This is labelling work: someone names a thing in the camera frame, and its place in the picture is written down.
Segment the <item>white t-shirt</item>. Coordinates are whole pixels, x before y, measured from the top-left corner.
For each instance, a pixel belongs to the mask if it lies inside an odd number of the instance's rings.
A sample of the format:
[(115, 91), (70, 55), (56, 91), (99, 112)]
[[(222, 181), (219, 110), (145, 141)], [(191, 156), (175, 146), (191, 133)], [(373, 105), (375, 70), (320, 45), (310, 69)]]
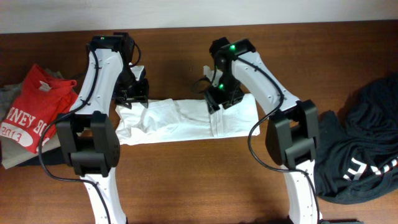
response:
[(259, 121), (256, 101), (245, 94), (242, 102), (209, 114), (205, 100), (150, 100), (149, 107), (133, 103), (116, 107), (116, 134), (130, 146), (160, 142), (245, 137)]

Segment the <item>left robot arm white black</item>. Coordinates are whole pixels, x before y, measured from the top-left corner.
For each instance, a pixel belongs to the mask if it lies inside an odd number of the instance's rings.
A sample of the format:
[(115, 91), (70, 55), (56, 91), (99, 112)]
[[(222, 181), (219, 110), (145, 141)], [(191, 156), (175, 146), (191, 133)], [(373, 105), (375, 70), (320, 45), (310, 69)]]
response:
[(96, 223), (128, 222), (116, 185), (121, 146), (109, 109), (111, 103), (149, 105), (146, 70), (132, 62), (137, 48), (127, 32), (94, 36), (78, 98), (55, 122), (64, 161), (85, 185)]

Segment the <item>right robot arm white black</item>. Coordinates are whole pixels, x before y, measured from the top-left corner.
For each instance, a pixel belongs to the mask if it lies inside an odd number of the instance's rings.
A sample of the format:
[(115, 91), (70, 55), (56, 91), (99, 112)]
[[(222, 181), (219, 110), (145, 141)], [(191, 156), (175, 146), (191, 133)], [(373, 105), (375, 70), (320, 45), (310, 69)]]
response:
[(284, 175), (292, 223), (321, 223), (313, 177), (315, 151), (319, 145), (318, 109), (311, 100), (302, 101), (288, 91), (265, 66), (255, 46), (242, 39), (222, 37), (212, 42), (209, 53), (215, 70), (206, 80), (205, 101), (211, 114), (243, 100), (245, 86), (264, 112), (255, 125), (267, 122), (265, 145), (276, 163), (274, 171)]

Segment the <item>red printed t-shirt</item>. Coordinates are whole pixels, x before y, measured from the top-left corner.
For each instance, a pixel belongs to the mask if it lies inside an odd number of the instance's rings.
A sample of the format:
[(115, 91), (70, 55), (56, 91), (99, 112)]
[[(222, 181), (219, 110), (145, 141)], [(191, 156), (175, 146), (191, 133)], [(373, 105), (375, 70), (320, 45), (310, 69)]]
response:
[(1, 136), (12, 139), (27, 151), (36, 153), (40, 137), (43, 142), (56, 133), (46, 127), (60, 113), (67, 113), (78, 95), (73, 91), (75, 80), (55, 78), (35, 64), (23, 81), (20, 95), (14, 100), (5, 120)]

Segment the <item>dark folded garment bottom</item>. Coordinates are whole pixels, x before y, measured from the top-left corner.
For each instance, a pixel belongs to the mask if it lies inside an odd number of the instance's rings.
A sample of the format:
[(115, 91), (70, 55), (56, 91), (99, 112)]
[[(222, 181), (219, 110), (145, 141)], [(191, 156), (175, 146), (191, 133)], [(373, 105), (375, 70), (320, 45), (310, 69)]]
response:
[[(42, 159), (44, 164), (49, 166), (55, 166), (65, 163), (61, 147), (57, 147), (47, 152), (43, 152)], [(39, 157), (36, 156), (18, 164), (17, 166), (24, 167), (24, 166), (39, 166), (39, 165), (40, 165)]]

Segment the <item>khaki folded garment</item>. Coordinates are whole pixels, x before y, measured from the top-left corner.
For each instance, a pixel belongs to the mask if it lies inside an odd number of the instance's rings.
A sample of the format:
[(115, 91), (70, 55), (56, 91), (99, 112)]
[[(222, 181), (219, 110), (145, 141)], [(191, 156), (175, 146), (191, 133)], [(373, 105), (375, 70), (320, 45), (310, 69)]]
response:
[[(12, 103), (19, 96), (21, 88), (22, 83), (6, 85), (1, 88), (1, 121), (5, 119)], [(44, 144), (42, 152), (47, 152), (57, 147), (60, 147), (60, 143), (56, 134)], [(5, 169), (14, 167), (36, 156), (38, 155), (27, 151), (14, 140), (1, 137), (1, 164)]]

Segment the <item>black Nike t-shirt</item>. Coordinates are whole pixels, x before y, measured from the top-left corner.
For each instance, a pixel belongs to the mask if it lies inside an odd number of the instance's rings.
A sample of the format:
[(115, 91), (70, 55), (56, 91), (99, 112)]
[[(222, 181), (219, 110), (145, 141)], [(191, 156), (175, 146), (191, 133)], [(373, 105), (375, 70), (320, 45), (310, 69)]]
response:
[(331, 203), (364, 203), (397, 190), (397, 74), (360, 89), (341, 123), (323, 114), (316, 150), (317, 195)]

